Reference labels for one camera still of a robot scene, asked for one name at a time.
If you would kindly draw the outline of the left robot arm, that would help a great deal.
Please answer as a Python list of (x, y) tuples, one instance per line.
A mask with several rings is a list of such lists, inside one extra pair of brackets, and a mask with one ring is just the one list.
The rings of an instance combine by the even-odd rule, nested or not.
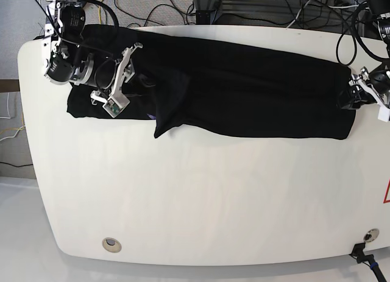
[(362, 39), (364, 28), (374, 33), (384, 42), (389, 51), (389, 0), (361, 0), (355, 5), (355, 10), (342, 23), (346, 25), (341, 36), (351, 34), (353, 42), (353, 57), (346, 63), (350, 66), (356, 56), (357, 47), (380, 65), (368, 71), (363, 67), (359, 74), (352, 74), (349, 86), (338, 96), (338, 107), (344, 110), (357, 110), (363, 105), (378, 104), (389, 110), (389, 56), (377, 55), (369, 49)]

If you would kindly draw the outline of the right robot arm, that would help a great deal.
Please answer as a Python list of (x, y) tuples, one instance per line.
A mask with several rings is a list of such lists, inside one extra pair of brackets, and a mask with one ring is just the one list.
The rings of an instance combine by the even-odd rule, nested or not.
[[(46, 16), (41, 42), (43, 75), (52, 83), (86, 85), (92, 88), (91, 102), (101, 102), (112, 117), (129, 105), (122, 85), (135, 77), (131, 56), (141, 49), (141, 43), (125, 48), (120, 58), (106, 50), (119, 31), (113, 10), (97, 0), (47, 0), (43, 7)], [(101, 41), (88, 40), (82, 35), (86, 23), (84, 6), (102, 7), (113, 20), (113, 32)]]

